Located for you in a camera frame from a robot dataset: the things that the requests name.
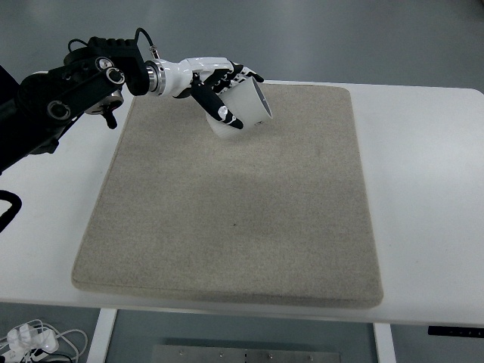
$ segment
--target white robotic hand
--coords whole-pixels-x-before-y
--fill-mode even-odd
[[[214,119],[242,129],[244,124],[224,105],[219,95],[244,80],[264,79],[251,69],[223,57],[187,58],[179,63],[149,60],[150,94],[185,98],[192,96]]]

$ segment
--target felt pad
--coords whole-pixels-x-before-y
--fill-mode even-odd
[[[349,92],[261,89],[274,119],[228,140],[191,98],[134,100],[76,258],[76,287],[232,303],[380,303]]]

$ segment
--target white cup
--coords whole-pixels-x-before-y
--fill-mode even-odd
[[[206,120],[220,138],[241,135],[272,118],[271,108],[253,77],[221,93],[219,97],[235,117],[244,124],[242,129],[236,129],[217,121],[206,113]]]

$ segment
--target white table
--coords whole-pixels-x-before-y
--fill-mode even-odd
[[[338,86],[350,91],[355,112],[385,294],[378,307],[199,303],[73,287],[71,268],[129,111],[127,90],[115,112],[118,129],[85,115],[55,154],[28,156],[0,176],[0,188],[23,201],[0,234],[0,301],[484,326],[484,95],[456,88]],[[0,204],[0,212],[6,206]]]

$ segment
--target gray floor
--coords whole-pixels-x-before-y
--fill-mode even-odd
[[[462,87],[484,92],[484,5],[480,0],[3,0],[0,64],[21,81],[35,71],[62,65],[72,38],[132,38],[138,26],[151,34],[161,56],[169,61],[213,55],[246,64],[266,79]],[[17,324],[6,319],[16,309],[19,306],[0,305],[2,330]],[[22,309],[35,316],[40,310]],[[42,309],[45,316],[68,321],[58,314],[59,308]],[[130,314],[133,321],[144,316]],[[91,310],[68,315],[75,318],[76,327],[82,320],[95,320]],[[189,332],[197,319],[183,316],[180,324]],[[197,326],[200,339],[232,334],[238,320],[217,319],[220,324],[207,330]],[[277,334],[260,330],[257,319],[238,322],[245,324],[246,337],[235,339],[248,339],[252,330],[253,342],[288,343],[307,337],[299,330]],[[146,330],[140,334],[156,338]],[[415,344],[417,338],[408,340],[408,354],[417,354]],[[419,347],[427,349],[424,343]],[[444,350],[435,352],[441,352],[440,362],[452,361]],[[398,357],[405,361],[400,353]],[[412,359],[410,355],[407,361],[417,361]]]

